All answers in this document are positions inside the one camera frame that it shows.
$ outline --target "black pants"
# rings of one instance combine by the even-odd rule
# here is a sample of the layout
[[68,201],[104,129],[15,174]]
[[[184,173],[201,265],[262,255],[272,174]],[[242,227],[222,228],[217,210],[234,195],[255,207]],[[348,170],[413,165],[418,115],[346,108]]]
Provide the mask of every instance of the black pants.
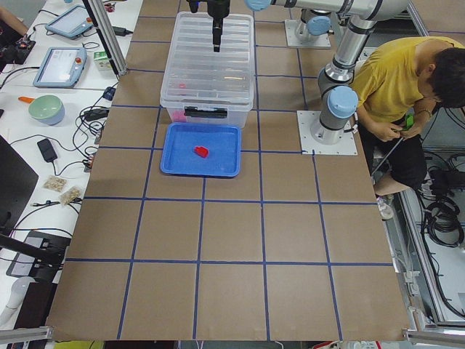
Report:
[[[358,125],[363,151],[368,168],[373,171],[373,151],[377,146],[384,154],[394,147],[399,139],[383,142],[362,125]],[[394,180],[413,189],[419,189],[426,177],[426,160],[421,147],[420,135],[403,140],[389,155]]]

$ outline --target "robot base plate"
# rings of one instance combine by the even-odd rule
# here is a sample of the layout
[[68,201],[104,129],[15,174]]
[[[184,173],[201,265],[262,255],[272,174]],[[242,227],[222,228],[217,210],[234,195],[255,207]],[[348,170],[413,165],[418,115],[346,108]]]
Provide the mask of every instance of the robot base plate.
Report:
[[[320,111],[297,111],[299,122],[300,145],[303,154],[320,155],[357,155],[354,135],[351,132],[343,133],[340,141],[333,145],[325,145],[318,142],[310,132],[313,121],[320,117]],[[347,122],[345,129],[350,129]]]

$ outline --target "blue tray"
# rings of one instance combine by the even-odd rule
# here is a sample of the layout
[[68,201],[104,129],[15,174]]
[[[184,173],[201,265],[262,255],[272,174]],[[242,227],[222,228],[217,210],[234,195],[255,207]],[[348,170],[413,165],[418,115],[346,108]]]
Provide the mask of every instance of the blue tray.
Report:
[[[174,122],[168,126],[161,171],[172,175],[234,177],[240,171],[240,128]],[[207,157],[194,148],[205,147]]]

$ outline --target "man's arm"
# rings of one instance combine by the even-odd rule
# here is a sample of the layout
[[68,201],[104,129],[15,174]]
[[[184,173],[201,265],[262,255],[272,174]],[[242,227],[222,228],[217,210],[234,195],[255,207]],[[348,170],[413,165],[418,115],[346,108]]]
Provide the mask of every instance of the man's arm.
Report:
[[402,131],[400,134],[405,139],[415,137],[421,134],[423,128],[431,119],[432,110],[436,106],[434,100],[417,100],[413,105],[415,115],[413,116],[413,126],[408,131]]
[[377,122],[374,121],[365,107],[361,105],[357,108],[358,121],[372,134],[383,142],[393,140],[400,137],[399,131],[401,126],[391,124],[390,122]]
[[24,36],[28,32],[26,27],[17,17],[4,7],[0,7],[0,20],[3,20],[14,31]]

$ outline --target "transparent plastic storage box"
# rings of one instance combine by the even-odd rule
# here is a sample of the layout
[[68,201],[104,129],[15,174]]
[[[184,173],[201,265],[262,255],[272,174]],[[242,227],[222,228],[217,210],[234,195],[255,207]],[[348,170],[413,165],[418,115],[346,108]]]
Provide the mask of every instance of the transparent plastic storage box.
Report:
[[244,127],[254,104],[254,19],[224,19],[220,52],[213,51],[212,18],[180,12],[161,85],[161,105],[173,122]]

